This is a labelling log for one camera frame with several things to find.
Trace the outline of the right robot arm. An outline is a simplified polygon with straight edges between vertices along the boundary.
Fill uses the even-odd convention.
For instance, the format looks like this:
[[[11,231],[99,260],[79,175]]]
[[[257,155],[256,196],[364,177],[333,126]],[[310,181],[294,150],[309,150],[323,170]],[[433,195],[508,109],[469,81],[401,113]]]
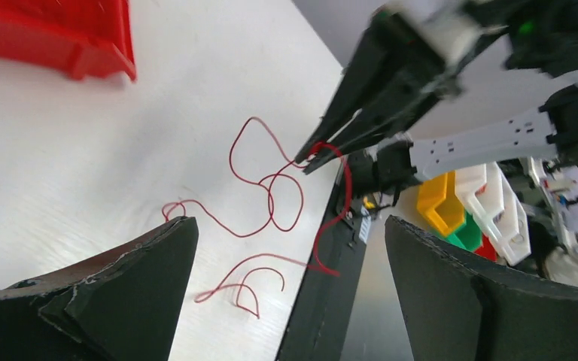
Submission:
[[[569,86],[534,110],[421,141],[408,131],[462,93],[459,74],[507,36],[507,70],[534,69]],[[364,30],[321,122],[295,156],[310,174],[371,147],[351,165],[354,192],[398,194],[449,171],[534,157],[578,165],[578,1],[453,1],[419,22],[396,2]]]

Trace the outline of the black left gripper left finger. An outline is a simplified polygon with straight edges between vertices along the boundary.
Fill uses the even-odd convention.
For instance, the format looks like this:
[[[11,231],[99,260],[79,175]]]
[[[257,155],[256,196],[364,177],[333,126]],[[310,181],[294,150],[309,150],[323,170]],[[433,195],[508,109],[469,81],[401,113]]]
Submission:
[[[176,217],[0,290],[0,360],[166,360],[199,229]]]

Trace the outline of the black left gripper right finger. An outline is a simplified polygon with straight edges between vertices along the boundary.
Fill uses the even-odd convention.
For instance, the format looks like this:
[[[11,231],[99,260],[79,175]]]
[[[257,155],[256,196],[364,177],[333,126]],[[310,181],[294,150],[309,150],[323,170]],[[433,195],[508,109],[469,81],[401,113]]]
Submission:
[[[578,360],[578,287],[498,265],[405,220],[385,246],[416,360]]]

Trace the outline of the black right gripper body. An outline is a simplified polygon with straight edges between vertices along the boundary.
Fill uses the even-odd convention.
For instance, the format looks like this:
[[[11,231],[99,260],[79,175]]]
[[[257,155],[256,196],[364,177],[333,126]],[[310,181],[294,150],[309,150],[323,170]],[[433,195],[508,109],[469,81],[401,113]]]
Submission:
[[[472,62],[485,40],[501,35],[506,26],[482,25],[469,15],[467,5],[484,1],[444,1],[436,10],[420,17],[404,1],[389,1],[372,14],[373,21],[390,26],[403,43],[412,46],[415,57],[430,63],[433,74],[423,93],[434,93],[441,99],[456,99],[464,92],[460,73]]]

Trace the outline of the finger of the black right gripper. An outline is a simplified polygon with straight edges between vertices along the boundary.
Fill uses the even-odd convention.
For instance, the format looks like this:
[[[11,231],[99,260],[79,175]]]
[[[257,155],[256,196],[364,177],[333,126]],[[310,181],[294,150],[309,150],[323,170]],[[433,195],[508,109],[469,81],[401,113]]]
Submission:
[[[371,147],[413,127],[441,98],[415,84],[340,84],[321,122],[301,148],[311,174],[337,157]]]
[[[419,36],[404,20],[372,20],[321,122],[294,157],[324,165],[386,138],[419,97]]]

